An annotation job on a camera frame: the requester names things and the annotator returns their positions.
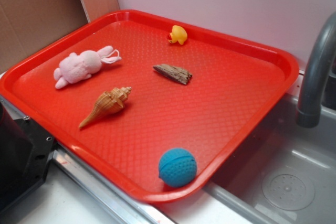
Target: yellow rubber duck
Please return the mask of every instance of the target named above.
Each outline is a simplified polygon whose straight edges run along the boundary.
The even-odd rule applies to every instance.
[[[187,38],[188,35],[184,28],[177,25],[173,26],[172,32],[167,36],[169,43],[178,42],[180,45],[183,45]]]

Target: conch shell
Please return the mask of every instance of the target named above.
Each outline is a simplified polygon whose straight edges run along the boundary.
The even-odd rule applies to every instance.
[[[121,111],[125,107],[124,102],[128,99],[131,90],[131,87],[127,87],[114,88],[111,92],[105,91],[98,97],[91,114],[80,123],[79,128],[81,129],[106,115]]]

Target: gray faucet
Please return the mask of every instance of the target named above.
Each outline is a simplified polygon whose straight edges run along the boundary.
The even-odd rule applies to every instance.
[[[296,122],[319,124],[321,104],[336,109],[336,12],[323,25],[311,52],[296,109]]]

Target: stainless steel sink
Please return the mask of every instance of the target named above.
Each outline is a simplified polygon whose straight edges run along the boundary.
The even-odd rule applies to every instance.
[[[205,190],[254,223],[336,222],[336,111],[312,129],[285,95]]]

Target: rubber ball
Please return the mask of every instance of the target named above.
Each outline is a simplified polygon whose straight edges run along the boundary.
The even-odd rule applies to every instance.
[[[195,157],[186,149],[174,148],[165,152],[159,162],[159,177],[171,187],[182,187],[196,176]]]

